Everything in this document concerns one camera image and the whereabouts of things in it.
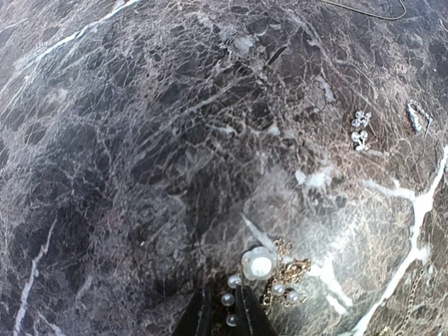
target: gold necklace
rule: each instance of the gold necklace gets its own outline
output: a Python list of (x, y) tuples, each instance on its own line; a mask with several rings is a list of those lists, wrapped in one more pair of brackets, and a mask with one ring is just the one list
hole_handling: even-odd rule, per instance
[[(285, 286), (291, 286), (302, 280), (303, 276), (310, 270), (311, 261), (309, 259), (297, 260), (284, 263), (284, 257), (291, 253), (293, 244), (291, 242), (286, 243), (283, 239), (274, 241), (274, 245), (277, 247), (277, 267), (272, 277), (267, 281), (265, 291), (263, 292), (261, 301), (263, 309), (266, 314), (270, 312), (272, 304), (279, 302), (285, 307), (289, 307), (292, 304), (280, 295), (274, 295), (272, 293), (272, 286), (274, 284), (283, 284)], [(304, 302), (306, 297), (303, 297), (298, 302)]]
[(397, 333), (393, 333), (392, 328), (389, 325), (386, 325), (383, 330), (377, 334), (377, 336), (403, 336), (405, 333), (405, 329), (407, 327), (407, 324), (409, 323), (409, 317), (412, 313), (412, 308), (414, 307), (414, 298), (415, 293), (417, 291), (417, 288), (419, 287), (419, 282), (421, 280), (421, 277), (425, 274), (424, 269), (420, 269), (419, 273), (414, 279), (414, 283), (412, 284), (412, 287), (409, 291), (409, 297), (407, 299), (407, 309), (406, 309), (406, 315), (403, 319), (403, 322), (401, 323), (400, 329), (398, 329)]

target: stud earring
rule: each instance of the stud earring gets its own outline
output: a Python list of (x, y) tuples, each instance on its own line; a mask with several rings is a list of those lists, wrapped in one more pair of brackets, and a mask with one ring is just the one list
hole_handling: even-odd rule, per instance
[[(351, 121), (351, 126), (354, 128), (363, 127), (366, 128), (369, 125), (372, 114), (370, 112), (364, 113), (364, 111), (355, 112), (355, 119)], [(366, 151), (370, 147), (365, 144), (368, 138), (368, 133), (363, 129), (362, 131), (353, 132), (351, 134), (351, 140), (355, 143), (356, 151)]]
[(351, 134), (351, 140), (355, 143), (355, 150), (356, 151), (366, 151), (370, 147), (369, 145), (366, 145), (365, 142), (368, 138), (368, 133), (365, 130), (362, 130), (361, 132), (353, 132)]

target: marble surface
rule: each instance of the marble surface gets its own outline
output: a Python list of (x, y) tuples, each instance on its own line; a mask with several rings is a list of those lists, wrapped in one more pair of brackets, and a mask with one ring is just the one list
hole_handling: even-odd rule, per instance
[(405, 335), (448, 335), (448, 9), (405, 5), (0, 0), (0, 335), (170, 335), (281, 237), (280, 335), (398, 329), (420, 269)]

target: pearl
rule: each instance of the pearl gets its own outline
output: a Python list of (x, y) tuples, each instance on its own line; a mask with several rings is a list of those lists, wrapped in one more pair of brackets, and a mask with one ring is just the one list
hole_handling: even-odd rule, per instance
[(221, 303), (226, 307), (230, 307), (235, 303), (235, 296), (232, 294), (226, 293), (221, 296)]
[(237, 326), (237, 317), (234, 314), (228, 315), (225, 319), (225, 322), (229, 327), (236, 327)]
[(299, 293), (297, 293), (295, 290), (290, 290), (286, 294), (286, 301), (289, 303), (296, 303), (299, 301)]
[(282, 283), (274, 283), (272, 285), (272, 294), (273, 295), (283, 295), (283, 293), (285, 292), (285, 285), (283, 285)]
[(256, 277), (266, 277), (272, 270), (272, 261), (266, 257), (255, 258), (251, 263), (251, 272)]
[(245, 252), (241, 259), (244, 277), (248, 280), (268, 280), (272, 275), (275, 257), (264, 246)]
[(235, 289), (238, 285), (241, 285), (241, 283), (241, 278), (237, 275), (229, 276), (229, 278), (227, 279), (227, 285), (229, 285), (229, 287), (233, 289)]

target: small pearl bead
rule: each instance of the small pearl bead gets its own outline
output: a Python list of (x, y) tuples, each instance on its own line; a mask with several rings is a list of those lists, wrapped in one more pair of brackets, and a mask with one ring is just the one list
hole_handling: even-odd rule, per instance
[(221, 297), (221, 303), (226, 307), (230, 307), (235, 303), (235, 296), (232, 294), (226, 293)]
[(236, 327), (237, 326), (237, 317), (233, 314), (227, 316), (225, 319), (225, 322), (229, 327)]
[(296, 303), (299, 301), (299, 293), (295, 290), (292, 290), (286, 294), (286, 301), (289, 303)]
[(252, 261), (251, 272), (256, 277), (265, 277), (272, 270), (272, 261), (266, 257), (259, 257)]
[(283, 295), (285, 292), (285, 285), (282, 283), (275, 283), (272, 285), (272, 294), (274, 295)]
[(241, 283), (241, 278), (237, 275), (229, 276), (229, 279), (227, 279), (227, 285), (233, 289), (235, 289), (238, 285), (241, 285)]

